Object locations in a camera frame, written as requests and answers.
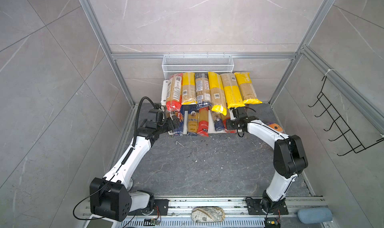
white string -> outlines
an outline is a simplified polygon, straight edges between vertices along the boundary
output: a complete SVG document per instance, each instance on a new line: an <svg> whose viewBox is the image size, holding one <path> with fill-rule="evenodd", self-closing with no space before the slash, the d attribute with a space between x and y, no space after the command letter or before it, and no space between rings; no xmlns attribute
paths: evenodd
<svg viewBox="0 0 384 228"><path fill-rule="evenodd" d="M324 76L327 76L328 72L331 71L331 70L333 70L333 69L328 69L328 71L324 74Z"/></svg>

black wire rack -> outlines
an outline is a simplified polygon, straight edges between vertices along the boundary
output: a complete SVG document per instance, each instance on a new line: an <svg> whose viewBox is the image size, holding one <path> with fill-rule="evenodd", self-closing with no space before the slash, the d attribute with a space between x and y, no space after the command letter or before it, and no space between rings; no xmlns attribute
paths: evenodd
<svg viewBox="0 0 384 228"><path fill-rule="evenodd" d="M343 156L343 155L346 155L346 154L348 154L349 152L354 152L355 154L357 154L357 153L360 153L360 152L362 152L363 150L366 150L366 149L368 149L368 148L370 148L370 147L372 147L372 146L374 146L374 145L376 145L376 144L378 144L378 143L380 143L380 142L382 142L382 141L384 141L384 137L382 137L382 138L380 138L380 139L378 139L378 140L376 140L376 142L374 143L374 144L372 144L372 145L370 145L370 146L368 146L368 147L365 147L362 143L361 143L361 141L359 140L359 138L356 136L356 134L353 132L353 130L349 127L349 125L347 124L347 122L344 120L344 118L340 115L340 113L339 113L339 111L333 106L333 104L329 101L329 99L327 98L327 96L325 96L325 94L323 93L323 88L324 88L324 84L325 84L325 81L327 80L327 77L326 76L324 76L323 77L323 79L322 79L322 81L324 80L324 82L323 82L323 86L321 87L321 91L320 91L320 93L317 95L317 100L316 100L316 102L314 103L314 105L312 105L312 106L310 106L310 105L308 105L309 107L313 107L313 106L315 106L318 102L324 107L324 111L321 113L321 115L319 115L319 116L316 116L315 115L315 117L320 117L320 116L322 116L325 112L327 112L328 113L328 115L331 117L331 119L333 120L333 122L332 122L332 124L331 124L331 126L329 127L329 129L324 129L324 131L329 131L329 130L331 130L331 128L332 128L332 126L335 124L336 126L337 126L337 128L339 129L339 131L341 132L341 135L339 135L336 139L333 139L333 140L330 140L330 139L328 139L329 141L335 141L335 140L337 140L337 139L339 139L339 138L341 138L341 137L344 137L344 139L347 141L347 143L348 143L348 145L349 145L349 147L351 148L351 150L350 151L348 151L348 152L346 152L345 154L337 154L338 156ZM320 100L322 97L324 97L328 102L329 102L329 105L326 107L325 105L324 105L324 103ZM329 108L333 108L335 111L336 111L336 113L337 113L337 117L336 118L333 118L333 116L330 114L330 112L329 112ZM345 126L347 127L347 130L346 131L342 131L341 129L340 129L340 126L336 123L336 121L337 120L339 120L339 119L341 119L342 120L342 122L345 124ZM354 137L356 138L356 140L358 141L358 144L357 144L357 146L356 147L354 147L353 148L353 146L351 145L351 143L349 142L349 140L347 139L347 137L345 137L345 135L347 134L347 133L352 133L353 135L354 135Z"/></svg>

white metal basket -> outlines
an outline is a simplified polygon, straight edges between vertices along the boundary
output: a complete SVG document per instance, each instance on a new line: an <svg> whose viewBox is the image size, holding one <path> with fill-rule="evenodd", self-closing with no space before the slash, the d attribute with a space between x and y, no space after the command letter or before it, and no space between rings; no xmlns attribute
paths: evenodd
<svg viewBox="0 0 384 228"><path fill-rule="evenodd" d="M164 55L162 68L165 79L175 73L232 73L233 60L228 54L169 54Z"/></svg>

pasta package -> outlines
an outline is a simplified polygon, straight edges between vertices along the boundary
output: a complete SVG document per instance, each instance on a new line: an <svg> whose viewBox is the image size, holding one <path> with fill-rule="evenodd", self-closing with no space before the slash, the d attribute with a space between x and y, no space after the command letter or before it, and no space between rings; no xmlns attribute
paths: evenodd
<svg viewBox="0 0 384 228"><path fill-rule="evenodd" d="M196 99L197 109L212 106L211 104L211 93L209 90L209 80L207 73L196 73Z"/></svg>
<svg viewBox="0 0 384 228"><path fill-rule="evenodd" d="M208 107L199 109L199 127L197 134L208 137Z"/></svg>
<svg viewBox="0 0 384 228"><path fill-rule="evenodd" d="M175 112L175 116L179 119L179 127L173 130L173 135L182 136L184 128L184 105L181 106L180 111Z"/></svg>
<svg viewBox="0 0 384 228"><path fill-rule="evenodd" d="M215 131L222 131L224 130L224 124L223 124L223 119L221 113L213 112L212 111L212 119L214 120L214 126L215 126Z"/></svg>
<svg viewBox="0 0 384 228"><path fill-rule="evenodd" d="M182 105L196 102L195 73L183 73Z"/></svg>
<svg viewBox="0 0 384 228"><path fill-rule="evenodd" d="M235 76L240 92L243 96L243 103L252 105L261 104L262 101L260 101L256 96L249 73L235 73Z"/></svg>
<svg viewBox="0 0 384 228"><path fill-rule="evenodd" d="M229 115L229 112L227 113L227 115L221 114L221 118L223 120L224 131L227 133L236 133L236 130L234 129L230 129L230 130L227 129L227 120L231 118Z"/></svg>
<svg viewBox="0 0 384 228"><path fill-rule="evenodd" d="M180 111L182 78L183 73L174 74L169 78L166 102L168 111Z"/></svg>
<svg viewBox="0 0 384 228"><path fill-rule="evenodd" d="M221 80L224 86L225 99L227 107L237 108L244 107L243 98L241 97L239 87L237 86L236 77L233 73L221 74Z"/></svg>
<svg viewBox="0 0 384 228"><path fill-rule="evenodd" d="M188 136L197 136L199 110L196 105L190 105L188 110Z"/></svg>
<svg viewBox="0 0 384 228"><path fill-rule="evenodd" d="M209 88L212 100L212 111L227 114L225 93L221 76L214 72L208 72Z"/></svg>

red pasta package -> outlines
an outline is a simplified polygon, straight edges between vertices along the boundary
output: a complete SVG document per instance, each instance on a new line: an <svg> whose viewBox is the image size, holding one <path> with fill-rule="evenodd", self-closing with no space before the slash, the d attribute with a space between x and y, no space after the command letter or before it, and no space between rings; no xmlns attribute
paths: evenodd
<svg viewBox="0 0 384 228"><path fill-rule="evenodd" d="M197 134L208 137L208 107L199 109L199 127Z"/></svg>
<svg viewBox="0 0 384 228"><path fill-rule="evenodd" d="M182 78L183 73L174 74L169 78L166 103L168 111L180 111Z"/></svg>

